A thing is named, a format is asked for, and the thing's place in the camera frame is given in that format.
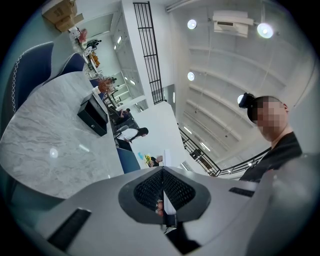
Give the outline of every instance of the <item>marble tabletop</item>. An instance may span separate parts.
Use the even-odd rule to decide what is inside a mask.
[[[110,122],[100,137],[77,116],[92,88],[82,71],[72,72],[29,96],[0,141],[0,164],[9,175],[38,192],[66,199],[89,184],[124,174]]]

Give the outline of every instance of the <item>man's ear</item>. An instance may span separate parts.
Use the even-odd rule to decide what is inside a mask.
[[[288,108],[288,106],[287,106],[285,103],[283,103],[283,106],[284,106],[285,112],[289,113],[289,108]]]

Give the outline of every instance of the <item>black shirt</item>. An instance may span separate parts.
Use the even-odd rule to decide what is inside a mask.
[[[240,181],[260,182],[263,174],[269,170],[277,170],[287,161],[299,157],[302,150],[294,132],[283,136],[273,149],[254,167],[246,170]]]
[[[159,166],[159,163],[156,162],[157,159],[155,159],[153,156],[151,156],[151,160],[153,161],[153,166]]]

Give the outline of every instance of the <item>woman's hair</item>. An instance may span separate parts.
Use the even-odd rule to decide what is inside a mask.
[[[140,137],[144,134],[148,134],[149,131],[147,128],[143,127],[143,128],[138,128],[136,129],[138,131],[138,133],[136,134],[136,136],[134,136],[132,139],[130,139],[130,141],[132,142],[135,138]]]

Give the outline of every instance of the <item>stacked cardboard boxes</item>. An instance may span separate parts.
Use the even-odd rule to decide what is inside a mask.
[[[61,32],[65,32],[84,19],[77,15],[76,0],[51,0],[42,7],[42,15]]]

